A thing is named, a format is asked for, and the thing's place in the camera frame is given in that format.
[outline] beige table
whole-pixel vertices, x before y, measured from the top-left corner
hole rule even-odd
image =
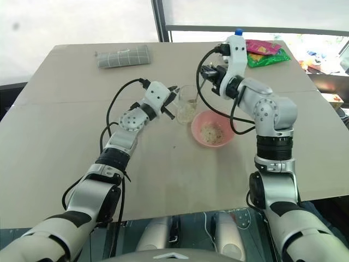
[[[139,77],[168,86],[193,84],[197,63],[214,46],[153,43],[148,44],[150,65],[97,68],[96,51],[131,45],[137,44],[57,46],[19,95],[0,122],[1,228],[32,227],[63,212],[62,193],[99,155],[106,109],[122,84]],[[349,157],[349,132],[297,61],[247,69],[246,75],[298,105],[294,156],[302,199],[348,194],[342,159]],[[143,94],[139,85],[127,88],[111,118],[116,120]],[[232,102],[210,92],[209,85],[204,95],[220,110],[230,110]],[[205,109],[202,103],[198,107]],[[247,117],[240,110],[237,116]],[[237,124],[239,129],[247,126]],[[176,120],[164,115],[153,121],[144,129],[127,168],[132,183],[127,183],[124,219],[245,206],[249,174],[255,171],[255,144],[251,132],[210,150],[200,147],[190,129]]]

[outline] clear plastic cup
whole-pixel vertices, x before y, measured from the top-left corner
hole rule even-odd
[[[178,94],[177,121],[180,124],[191,123],[196,115],[197,89],[194,85],[185,85]]]

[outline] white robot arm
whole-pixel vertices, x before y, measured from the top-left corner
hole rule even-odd
[[[145,97],[119,119],[102,153],[74,188],[65,213],[42,221],[0,252],[0,261],[75,261],[90,232],[114,215],[125,168],[143,127],[162,112],[176,94],[151,82]]]
[[[257,133],[255,166],[250,175],[250,199],[269,221],[284,262],[349,261],[349,251],[312,213],[302,209],[292,157],[296,105],[254,79],[244,78],[246,45],[233,35],[215,48],[228,67],[203,66],[200,73],[213,92],[234,103],[254,121]]]

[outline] pink bowl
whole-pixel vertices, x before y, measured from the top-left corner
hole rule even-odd
[[[202,140],[200,134],[201,128],[207,124],[214,124],[222,129],[224,133],[224,141],[222,141],[222,143],[211,145]],[[211,148],[222,147],[228,144],[234,137],[234,132],[230,127],[229,119],[224,116],[220,116],[211,110],[201,112],[195,116],[191,123],[191,132],[199,144]]]

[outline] snack bag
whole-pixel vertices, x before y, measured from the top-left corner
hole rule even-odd
[[[258,53],[260,55],[275,55],[281,45],[260,40],[246,40],[247,52]]]
[[[282,61],[291,60],[284,49],[280,48],[276,55],[258,55],[256,53],[247,53],[247,64],[249,67],[264,67],[269,64],[275,64]]]

